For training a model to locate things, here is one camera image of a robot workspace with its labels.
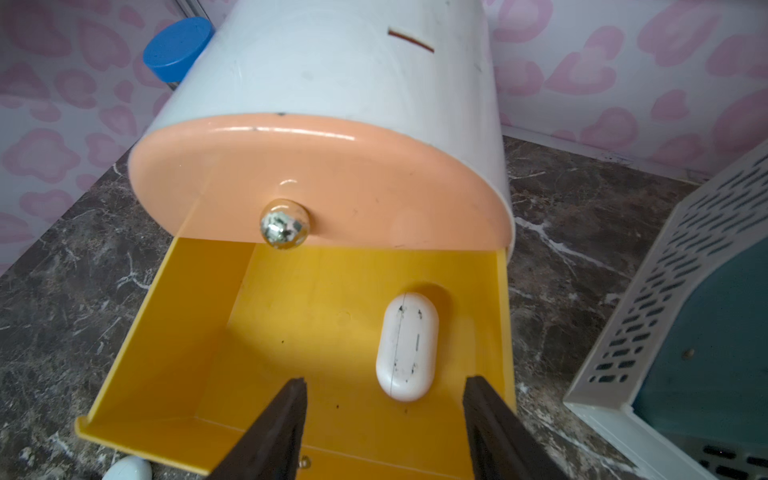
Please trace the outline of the white drawer cabinet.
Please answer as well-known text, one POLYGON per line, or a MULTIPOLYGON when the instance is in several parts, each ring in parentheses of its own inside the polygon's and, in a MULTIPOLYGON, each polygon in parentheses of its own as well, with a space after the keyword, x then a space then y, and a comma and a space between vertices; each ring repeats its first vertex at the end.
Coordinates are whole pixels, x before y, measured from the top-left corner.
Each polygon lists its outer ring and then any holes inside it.
POLYGON ((144 137, 244 114, 354 121, 433 146, 507 197, 515 231, 477 1, 240 1, 144 137))

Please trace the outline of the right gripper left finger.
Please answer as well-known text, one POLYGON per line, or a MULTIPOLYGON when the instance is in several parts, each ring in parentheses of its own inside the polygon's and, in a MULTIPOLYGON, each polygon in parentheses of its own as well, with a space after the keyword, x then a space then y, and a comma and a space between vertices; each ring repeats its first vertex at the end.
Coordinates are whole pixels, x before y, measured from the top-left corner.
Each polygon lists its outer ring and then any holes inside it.
POLYGON ((307 407, 306 381, 290 379, 207 479, 295 479, 307 407))

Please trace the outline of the orange top drawer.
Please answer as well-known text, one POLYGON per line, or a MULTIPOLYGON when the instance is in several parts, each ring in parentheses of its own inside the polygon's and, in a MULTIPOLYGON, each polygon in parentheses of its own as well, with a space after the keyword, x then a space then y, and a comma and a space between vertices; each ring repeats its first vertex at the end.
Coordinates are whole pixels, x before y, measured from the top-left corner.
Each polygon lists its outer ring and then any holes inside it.
POLYGON ((406 135, 328 117, 225 115, 160 128, 129 159, 134 192, 166 231, 258 242, 276 199, 309 214, 317 246, 496 251, 509 202, 453 156, 406 135))

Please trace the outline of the white earphone case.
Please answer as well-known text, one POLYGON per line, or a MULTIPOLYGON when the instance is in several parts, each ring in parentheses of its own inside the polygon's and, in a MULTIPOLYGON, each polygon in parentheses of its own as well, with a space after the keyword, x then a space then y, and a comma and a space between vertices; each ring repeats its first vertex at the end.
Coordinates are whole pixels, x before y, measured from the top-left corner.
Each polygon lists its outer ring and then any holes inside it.
POLYGON ((137 456, 126 456, 115 462, 102 476, 102 480, 151 480, 151 464, 137 456))
POLYGON ((435 376, 439 317, 424 295, 407 292, 387 306, 376 358, 380 387, 392 399, 413 402, 430 389, 435 376))

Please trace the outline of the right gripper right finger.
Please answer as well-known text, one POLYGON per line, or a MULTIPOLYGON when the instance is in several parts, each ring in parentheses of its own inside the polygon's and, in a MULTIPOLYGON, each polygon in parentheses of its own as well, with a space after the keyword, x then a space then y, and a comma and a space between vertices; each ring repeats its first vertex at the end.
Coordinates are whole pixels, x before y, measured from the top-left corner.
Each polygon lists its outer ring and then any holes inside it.
POLYGON ((462 404, 476 479, 567 477, 484 377, 466 380, 462 404))

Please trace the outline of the yellow drawer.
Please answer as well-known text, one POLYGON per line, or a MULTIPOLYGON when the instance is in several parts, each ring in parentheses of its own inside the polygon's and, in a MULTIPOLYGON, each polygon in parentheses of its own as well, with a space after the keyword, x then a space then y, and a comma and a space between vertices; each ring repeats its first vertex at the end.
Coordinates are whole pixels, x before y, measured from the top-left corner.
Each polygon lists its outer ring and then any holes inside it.
POLYGON ((469 479, 465 381, 515 402, 504 251, 406 251, 174 240, 77 434, 205 475, 284 384, 303 378, 302 479, 469 479), (385 310, 436 307, 427 394, 399 402, 375 362, 385 310))

